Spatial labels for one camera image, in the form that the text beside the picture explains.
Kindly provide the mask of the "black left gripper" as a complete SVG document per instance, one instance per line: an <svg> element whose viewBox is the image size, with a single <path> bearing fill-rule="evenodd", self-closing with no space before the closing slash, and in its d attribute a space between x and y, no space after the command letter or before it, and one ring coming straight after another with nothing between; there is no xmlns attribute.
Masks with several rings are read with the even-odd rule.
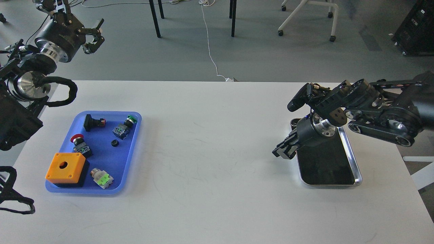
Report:
<svg viewBox="0 0 434 244"><path fill-rule="evenodd" d="M104 19L95 28L84 28L84 25L72 15L70 20L70 5L68 0L33 0L37 10L53 17L35 38L35 44L42 48L46 43L55 44L62 51L60 62L71 62L82 45L85 54L94 54L104 43L100 30ZM85 36L92 36L90 43L85 43Z"/></svg>

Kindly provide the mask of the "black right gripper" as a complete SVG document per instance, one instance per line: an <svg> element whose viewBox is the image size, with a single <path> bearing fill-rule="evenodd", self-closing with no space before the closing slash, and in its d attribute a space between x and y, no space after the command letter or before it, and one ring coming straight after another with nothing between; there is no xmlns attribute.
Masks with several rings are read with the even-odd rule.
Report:
<svg viewBox="0 0 434 244"><path fill-rule="evenodd" d="M308 115L297 122L296 131L291 131L272 153L276 157L290 160L295 157L299 148L321 145L336 135L337 128L327 119L318 115Z"/></svg>

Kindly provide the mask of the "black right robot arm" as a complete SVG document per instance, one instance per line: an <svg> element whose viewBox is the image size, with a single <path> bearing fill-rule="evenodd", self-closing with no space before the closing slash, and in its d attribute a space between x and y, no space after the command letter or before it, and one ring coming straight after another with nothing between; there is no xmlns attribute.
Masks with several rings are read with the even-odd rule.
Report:
<svg viewBox="0 0 434 244"><path fill-rule="evenodd" d="M331 140L346 124L358 134L410 147L420 132L433 130L433 83L431 71L398 81L344 81L333 89L306 83L287 108L294 112L308 105L311 111L272 153L292 159L302 147Z"/></svg>

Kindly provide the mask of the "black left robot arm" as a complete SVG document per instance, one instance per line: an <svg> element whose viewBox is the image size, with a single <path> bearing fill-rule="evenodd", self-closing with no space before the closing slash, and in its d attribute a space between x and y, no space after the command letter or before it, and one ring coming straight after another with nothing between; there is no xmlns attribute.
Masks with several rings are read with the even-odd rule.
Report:
<svg viewBox="0 0 434 244"><path fill-rule="evenodd" d="M42 128L38 116L44 106L65 106L76 98L78 88L72 80L50 76L57 63L70 62L81 47L85 54L93 54L104 42L100 29L104 19L96 27L86 28L71 12L67 0L34 3L50 17L35 44L19 40L1 50L9 56L0 71L2 151L27 141Z"/></svg>

